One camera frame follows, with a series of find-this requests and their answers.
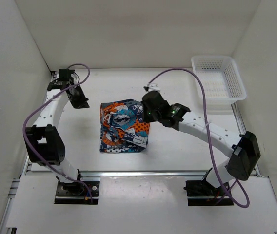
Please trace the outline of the colourful patterned shorts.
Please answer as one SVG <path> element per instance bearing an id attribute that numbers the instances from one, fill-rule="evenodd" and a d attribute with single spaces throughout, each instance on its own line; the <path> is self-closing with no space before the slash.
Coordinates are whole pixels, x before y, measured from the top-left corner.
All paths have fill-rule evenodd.
<path id="1" fill-rule="evenodd" d="M 149 130 L 141 102 L 126 99 L 100 105 L 100 152 L 139 153 L 147 148 Z"/>

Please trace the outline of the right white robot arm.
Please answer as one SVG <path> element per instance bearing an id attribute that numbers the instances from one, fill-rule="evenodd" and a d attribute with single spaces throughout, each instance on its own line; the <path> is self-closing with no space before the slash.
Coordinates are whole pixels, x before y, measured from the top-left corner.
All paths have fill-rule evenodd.
<path id="1" fill-rule="evenodd" d="M 165 127 L 197 137 L 228 157 L 205 174 L 201 183 L 204 193 L 212 195 L 222 183 L 233 179 L 249 179 L 260 158 L 255 134 L 247 131 L 242 135 L 215 124 L 207 125 L 203 118 L 188 107 L 179 103 L 170 105 L 157 91 L 145 94 L 141 103 L 145 122 L 159 122 Z"/>

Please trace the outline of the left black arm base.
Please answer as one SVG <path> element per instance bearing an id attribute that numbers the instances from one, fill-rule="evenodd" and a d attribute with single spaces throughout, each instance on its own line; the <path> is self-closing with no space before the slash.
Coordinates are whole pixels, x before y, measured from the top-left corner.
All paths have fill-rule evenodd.
<path id="1" fill-rule="evenodd" d="M 89 189 L 80 183 L 63 183 L 58 181 L 54 203 L 68 205 L 98 205 L 100 180 L 85 180 Z"/>

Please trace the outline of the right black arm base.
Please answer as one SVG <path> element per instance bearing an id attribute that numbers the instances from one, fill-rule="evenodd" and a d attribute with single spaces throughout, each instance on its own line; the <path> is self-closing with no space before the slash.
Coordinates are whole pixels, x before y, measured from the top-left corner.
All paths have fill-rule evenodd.
<path id="1" fill-rule="evenodd" d="M 183 189 L 187 193 L 189 207 L 234 205 L 221 186 L 215 188 L 203 180 L 187 180 Z"/>

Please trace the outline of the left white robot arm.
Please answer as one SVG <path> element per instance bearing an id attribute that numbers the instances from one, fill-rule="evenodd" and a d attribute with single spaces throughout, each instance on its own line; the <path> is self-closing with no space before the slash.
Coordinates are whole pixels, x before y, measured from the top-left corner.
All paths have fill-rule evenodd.
<path id="1" fill-rule="evenodd" d="M 47 87 L 44 104 L 35 110 L 23 124 L 23 138 L 32 163 L 50 169 L 59 182 L 68 183 L 74 195 L 83 193 L 85 184 L 79 170 L 65 159 L 65 145 L 57 130 L 65 105 L 74 109 L 89 108 L 79 76 L 73 69 L 59 69 Z"/>

